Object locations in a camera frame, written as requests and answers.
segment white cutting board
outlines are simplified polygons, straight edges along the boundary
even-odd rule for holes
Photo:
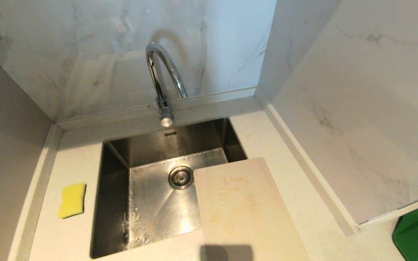
[[[194,171],[208,261],[308,261],[263,158]]]

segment white countertop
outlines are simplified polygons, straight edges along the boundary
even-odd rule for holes
[[[197,106],[174,112],[174,125],[229,117],[248,158],[263,157],[312,261],[403,261],[391,234],[396,220],[353,236],[344,236],[254,97]],[[162,129],[155,116],[138,117],[65,132],[46,190],[30,261],[86,261],[98,188],[102,142]],[[57,218],[61,190],[85,182],[85,212]],[[185,248],[176,248],[184,243]],[[99,258],[121,260],[200,260],[202,230]]]

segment sponge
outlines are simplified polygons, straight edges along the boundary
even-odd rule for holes
[[[58,218],[68,218],[83,213],[83,198],[85,198],[86,184],[78,183],[62,189],[62,204]]]

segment chrome faucet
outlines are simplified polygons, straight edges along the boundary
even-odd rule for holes
[[[152,81],[154,83],[154,87],[156,88],[156,103],[158,110],[154,109],[150,105],[148,108],[153,109],[156,114],[161,117],[161,125],[163,127],[169,127],[173,124],[174,116],[172,115],[171,108],[167,102],[167,96],[162,90],[161,83],[159,82],[158,76],[161,76],[162,72],[156,68],[154,54],[161,58],[161,61],[167,67],[167,71],[169,71],[172,76],[172,81],[174,82],[175,89],[180,98],[185,98],[187,96],[186,90],[183,85],[183,81],[181,80],[181,76],[177,71],[169,53],[160,44],[154,42],[149,43],[148,46],[146,46],[146,60],[148,61],[149,72],[151,73]]]

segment sink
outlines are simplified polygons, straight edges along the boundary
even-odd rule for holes
[[[91,258],[200,229],[193,171],[244,159],[229,119],[105,142]]]

